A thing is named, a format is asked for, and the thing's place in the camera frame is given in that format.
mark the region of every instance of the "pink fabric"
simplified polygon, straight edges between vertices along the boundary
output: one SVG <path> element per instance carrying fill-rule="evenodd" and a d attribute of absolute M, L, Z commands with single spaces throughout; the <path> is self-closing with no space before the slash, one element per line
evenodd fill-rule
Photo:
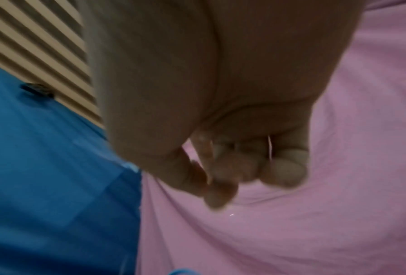
<path fill-rule="evenodd" d="M 406 275 L 406 4 L 383 2 L 315 106 L 308 182 L 213 213 L 145 174 L 137 274 Z"/>

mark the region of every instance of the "wooden slat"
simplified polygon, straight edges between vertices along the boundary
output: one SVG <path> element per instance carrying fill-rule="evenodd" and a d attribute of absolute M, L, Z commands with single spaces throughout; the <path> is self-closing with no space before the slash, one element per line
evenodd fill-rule
<path fill-rule="evenodd" d="M 18 72 L 17 70 L 13 69 L 12 67 L 8 66 L 7 64 L 5 64 L 5 62 L 0 61 L 0 68 L 6 70 L 7 72 L 9 72 L 10 74 L 14 75 L 15 77 L 17 77 L 18 79 L 20 79 L 21 81 L 24 82 L 36 82 L 34 79 L 26 76 L 25 74 L 21 74 L 20 72 Z M 85 117 L 86 119 L 88 119 L 91 123 L 93 123 L 94 125 L 97 125 L 101 128 L 103 128 L 103 124 L 96 121 L 95 119 L 93 119 L 90 116 L 87 116 L 84 112 L 80 111 L 77 107 L 75 107 L 74 105 L 70 104 L 68 101 L 63 100 L 59 95 L 56 95 L 55 100 L 61 104 L 63 104 L 64 106 L 66 106 L 68 109 L 70 109 L 71 111 L 77 113 L 80 116 Z"/>
<path fill-rule="evenodd" d="M 14 63 L 25 68 L 33 75 L 37 76 L 39 79 L 53 87 L 55 90 L 73 99 L 75 102 L 77 102 L 87 110 L 93 112 L 96 115 L 99 114 L 98 108 L 92 102 L 77 94 L 76 91 L 62 83 L 54 75 L 51 75 L 50 73 L 44 71 L 41 67 L 32 63 L 26 57 L 20 55 L 20 53 L 10 48 L 2 41 L 0 41 L 0 53 L 6 56 L 8 59 L 12 60 Z"/>
<path fill-rule="evenodd" d="M 67 0 L 55 0 L 60 7 L 65 10 L 76 22 L 82 26 L 82 18 L 78 10 L 73 7 Z"/>
<path fill-rule="evenodd" d="M 48 64 L 59 74 L 61 74 L 62 76 L 73 82 L 76 86 L 80 87 L 88 94 L 93 95 L 92 89 L 88 83 L 86 83 L 84 80 L 82 80 L 79 76 L 70 71 L 68 68 L 63 66 L 61 63 L 57 62 L 44 50 L 42 50 L 36 44 L 32 43 L 30 40 L 26 39 L 17 30 L 15 30 L 13 27 L 8 25 L 1 19 L 0 19 L 0 31 L 5 35 L 7 35 L 11 40 L 15 41 L 18 45 L 22 46 L 24 49 L 28 50 L 34 56 L 38 57 L 40 60 Z"/>
<path fill-rule="evenodd" d="M 17 6 L 15 6 L 9 0 L 0 0 L 0 7 L 8 12 L 11 16 L 17 19 L 23 26 L 32 31 L 37 35 L 42 41 L 48 44 L 51 48 L 56 50 L 70 63 L 79 68 L 82 72 L 89 75 L 89 68 L 85 62 L 83 62 L 74 53 L 64 47 L 58 40 L 56 40 L 52 35 L 50 35 L 46 30 L 44 30 L 40 25 L 33 21 L 29 16 L 23 13 Z"/>
<path fill-rule="evenodd" d="M 79 37 L 71 28 L 69 28 L 59 17 L 55 15 L 47 6 L 45 6 L 40 0 L 25 0 L 26 3 L 31 5 L 36 11 L 38 11 L 45 19 L 47 19 L 52 25 L 54 25 L 61 33 L 75 43 L 79 48 L 85 51 L 84 40 Z"/>

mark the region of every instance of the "finger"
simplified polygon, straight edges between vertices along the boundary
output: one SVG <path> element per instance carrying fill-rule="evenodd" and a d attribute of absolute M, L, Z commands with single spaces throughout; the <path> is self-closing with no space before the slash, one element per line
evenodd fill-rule
<path fill-rule="evenodd" d="M 227 183 L 250 182 L 268 158 L 268 147 L 267 137 L 236 143 L 234 150 L 225 150 L 215 158 L 211 175 Z"/>
<path fill-rule="evenodd" d="M 195 161 L 191 161 L 182 148 L 166 155 L 147 156 L 134 153 L 120 143 L 112 143 L 115 151 L 124 159 L 159 178 L 170 187 L 202 197 L 208 187 L 206 173 Z"/>
<path fill-rule="evenodd" d="M 213 162 L 213 149 L 210 140 L 202 139 L 198 133 L 191 135 L 191 143 L 205 171 L 208 171 Z"/>
<path fill-rule="evenodd" d="M 212 209 L 221 209 L 236 196 L 237 192 L 237 184 L 212 181 L 204 195 L 204 201 Z"/>
<path fill-rule="evenodd" d="M 260 172 L 260 180 L 283 188 L 299 186 L 307 175 L 308 126 L 270 137 L 271 160 Z"/>

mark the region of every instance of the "human hand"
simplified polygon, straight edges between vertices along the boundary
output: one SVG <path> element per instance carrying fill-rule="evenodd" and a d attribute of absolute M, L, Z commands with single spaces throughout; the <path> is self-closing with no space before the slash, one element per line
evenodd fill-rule
<path fill-rule="evenodd" d="M 214 208 L 235 196 L 239 182 L 297 186 L 307 173 L 313 103 L 363 4 L 80 1 L 113 148 Z M 209 185 L 182 149 L 190 137 Z"/>

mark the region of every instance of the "blue fabric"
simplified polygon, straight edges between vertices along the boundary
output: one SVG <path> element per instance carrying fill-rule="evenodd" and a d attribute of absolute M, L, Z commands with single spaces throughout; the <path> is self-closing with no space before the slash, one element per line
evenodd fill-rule
<path fill-rule="evenodd" d="M 140 174 L 0 69 L 0 275 L 134 274 Z"/>

